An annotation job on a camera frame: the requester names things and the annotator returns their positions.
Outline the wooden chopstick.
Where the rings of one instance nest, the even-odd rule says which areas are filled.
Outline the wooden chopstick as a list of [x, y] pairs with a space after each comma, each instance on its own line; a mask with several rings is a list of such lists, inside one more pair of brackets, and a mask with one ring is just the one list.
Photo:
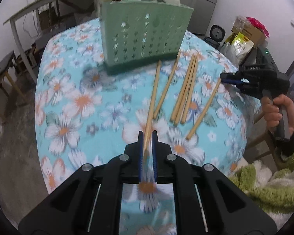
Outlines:
[[185, 90], [186, 101], [185, 101], [185, 107], [184, 107], [183, 115], [182, 115], [182, 118], [181, 118], [181, 124], [186, 123], [187, 113], [188, 113], [188, 110], [189, 110], [190, 101], [192, 99], [192, 91], [193, 91], [193, 88], [194, 88], [194, 78], [195, 78], [195, 75], [196, 75], [197, 65], [198, 65], [198, 57], [196, 56], [194, 58], [194, 61], [193, 61], [193, 67], [191, 69], [191, 74], [190, 74], [190, 77], [189, 77], [189, 81], [187, 83], [188, 86], [186, 87], [186, 90]]
[[200, 116], [196, 120], [194, 126], [192, 127], [192, 129], [189, 131], [189, 133], [186, 136], [186, 139], [188, 141], [193, 137], [193, 135], [195, 134], [197, 128], [199, 127], [199, 125], [201, 124], [203, 118], [205, 117], [205, 115], [206, 115], [206, 113], [207, 113], [207, 111], [208, 111], [208, 109], [209, 109], [209, 107], [210, 107], [210, 105], [211, 105], [211, 103], [212, 103], [212, 101], [213, 101], [213, 99], [214, 99], [217, 91], [218, 91], [218, 88], [220, 86], [220, 83], [221, 83], [221, 78], [218, 78], [218, 81], [216, 83], [216, 86], [214, 87], [213, 92], [212, 92], [209, 100], [207, 101], [207, 103], [206, 103], [206, 105], [205, 105], [202, 113], [200, 114]]
[[149, 105], [148, 116], [146, 120], [146, 127], [144, 132], [144, 142], [143, 142], [143, 157], [146, 159], [148, 157], [148, 146], [150, 142], [150, 134], [151, 134], [151, 126], [152, 126], [152, 117], [154, 112], [154, 105], [157, 96], [157, 88], [159, 83], [159, 75], [160, 75], [160, 68], [161, 68], [161, 60], [157, 63], [156, 73], [153, 82], [153, 89], [151, 94], [151, 100]]
[[190, 88], [191, 85], [191, 80], [192, 80], [192, 76], [193, 76], [193, 72], [194, 72], [194, 67], [195, 67], [195, 60], [196, 60], [196, 56], [193, 55], [190, 65], [189, 65], [189, 69], [186, 73], [186, 77], [183, 83], [183, 86], [181, 88], [181, 92], [180, 95], [178, 97], [177, 100], [177, 112], [176, 112], [176, 116], [175, 116], [175, 120], [174, 120], [174, 125], [177, 126], [181, 120], [181, 115], [182, 112], [184, 110], [184, 105], [185, 105], [185, 101], [186, 101], [186, 97], [187, 97], [187, 93], [188, 90]]
[[184, 96], [187, 83], [188, 83], [189, 78], [190, 78], [190, 74], [191, 74], [191, 71], [192, 71], [192, 68], [193, 68], [194, 60], [195, 60], [195, 55], [192, 55], [189, 66], [188, 66], [187, 71], [186, 71], [186, 75], [185, 75], [183, 84], [181, 86], [181, 90], [179, 92], [178, 98], [176, 100], [176, 104], [174, 106], [174, 109], [173, 109], [171, 117], [170, 117], [170, 121], [175, 125], [176, 125], [176, 122], [175, 122], [176, 118], [180, 117], [180, 115], [178, 115], [178, 112], [179, 112], [179, 108], [181, 106], [182, 98]]
[[181, 50], [179, 50], [179, 52], [178, 52], [178, 54], [177, 54], [177, 57], [176, 57], [176, 60], [175, 60], [175, 62], [174, 62], [174, 65], [173, 65], [173, 67], [172, 67], [172, 70], [171, 70], [170, 76], [168, 77], [168, 81], [167, 81], [167, 83], [166, 83], [166, 85], [165, 85], [165, 87], [164, 87], [164, 90], [163, 90], [163, 92], [162, 92], [162, 95], [161, 95], [161, 97], [160, 97], [160, 100], [159, 100], [159, 102], [158, 102], [158, 105], [157, 105], [157, 107], [156, 107], [156, 109], [155, 109], [155, 111], [154, 111], [154, 113], [153, 113], [153, 119], [156, 119], [157, 116], [158, 116], [158, 114], [159, 114], [159, 112], [160, 112], [160, 109], [161, 109], [162, 104], [163, 104], [163, 102], [164, 102], [164, 100], [165, 100], [166, 94], [167, 94], [167, 92], [168, 92], [168, 88], [169, 88], [169, 86], [170, 86], [170, 84], [171, 84], [171, 82], [172, 82], [172, 78], [173, 78], [173, 76], [175, 75], [175, 70], [176, 70], [176, 68], [177, 68], [177, 65], [178, 65], [178, 61], [179, 61], [180, 55], [181, 55]]

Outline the cardboard box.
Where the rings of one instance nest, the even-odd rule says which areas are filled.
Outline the cardboard box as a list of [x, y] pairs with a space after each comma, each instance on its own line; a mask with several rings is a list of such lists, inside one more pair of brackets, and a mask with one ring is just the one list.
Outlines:
[[265, 34], [253, 25], [244, 25], [244, 28], [242, 30], [233, 26], [231, 31], [235, 34], [241, 32], [244, 36], [246, 36], [254, 43], [255, 47], [262, 46], [266, 39]]

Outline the black rice cooker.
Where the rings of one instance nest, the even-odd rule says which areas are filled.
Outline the black rice cooker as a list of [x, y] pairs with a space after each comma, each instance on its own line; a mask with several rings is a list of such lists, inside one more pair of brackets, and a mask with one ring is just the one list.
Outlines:
[[225, 29], [219, 25], [214, 24], [211, 26], [209, 36], [205, 37], [203, 41], [209, 44], [214, 49], [218, 50], [220, 47], [220, 43], [223, 41], [225, 35]]

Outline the floral blue tablecloth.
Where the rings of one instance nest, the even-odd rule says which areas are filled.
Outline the floral blue tablecloth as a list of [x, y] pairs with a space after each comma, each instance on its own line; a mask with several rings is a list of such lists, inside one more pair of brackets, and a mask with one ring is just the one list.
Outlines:
[[[170, 117], [192, 55], [198, 57], [192, 99], [185, 124]], [[52, 37], [43, 52], [35, 93], [35, 130], [42, 176], [54, 191], [81, 165], [107, 163], [124, 152], [144, 130], [157, 66], [108, 76], [98, 20]], [[174, 61], [161, 65], [162, 91]], [[211, 163], [229, 174], [243, 155], [246, 134], [258, 103], [235, 88], [220, 86], [201, 124], [187, 134], [202, 113], [221, 72], [234, 71], [221, 53], [186, 32], [175, 75], [152, 129], [172, 152], [191, 164]]]

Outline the silver refrigerator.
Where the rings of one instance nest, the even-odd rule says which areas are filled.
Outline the silver refrigerator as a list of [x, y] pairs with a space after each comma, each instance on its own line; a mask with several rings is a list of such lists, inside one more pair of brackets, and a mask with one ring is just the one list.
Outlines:
[[191, 0], [194, 9], [188, 30], [193, 34], [205, 35], [217, 0]]

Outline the green perforated utensil basket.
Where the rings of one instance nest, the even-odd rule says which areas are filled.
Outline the green perforated utensil basket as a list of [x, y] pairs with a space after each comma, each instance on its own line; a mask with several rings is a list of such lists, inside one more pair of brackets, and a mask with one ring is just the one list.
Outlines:
[[153, 0], [104, 2], [100, 25], [107, 74], [176, 59], [193, 11]]

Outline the green fuzzy right sleeve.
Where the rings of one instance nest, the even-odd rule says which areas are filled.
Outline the green fuzzy right sleeve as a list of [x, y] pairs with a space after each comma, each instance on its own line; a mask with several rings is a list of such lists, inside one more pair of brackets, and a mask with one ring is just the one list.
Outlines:
[[228, 178], [280, 229], [294, 213], [294, 133], [289, 142], [276, 142], [282, 169], [272, 172], [260, 160], [244, 165]]

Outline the wooden chair black seat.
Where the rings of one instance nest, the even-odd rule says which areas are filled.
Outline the wooden chair black seat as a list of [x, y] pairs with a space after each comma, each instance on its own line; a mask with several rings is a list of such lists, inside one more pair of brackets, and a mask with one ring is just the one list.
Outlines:
[[19, 66], [19, 63], [17, 62], [17, 58], [15, 56], [14, 51], [9, 52], [1, 61], [0, 61], [0, 90], [4, 93], [4, 95], [9, 98], [9, 93], [6, 91], [6, 89], [3, 86], [4, 78], [7, 78], [11, 86], [16, 90], [16, 92], [22, 97], [22, 99], [25, 101], [25, 103], [29, 104], [28, 100], [26, 99], [25, 95], [21, 92], [21, 89], [17, 86], [15, 81], [12, 79], [10, 74], [8, 73], [8, 70], [10, 67], [14, 66], [14, 63], [19, 67], [20, 71], [23, 73], [22, 69]]

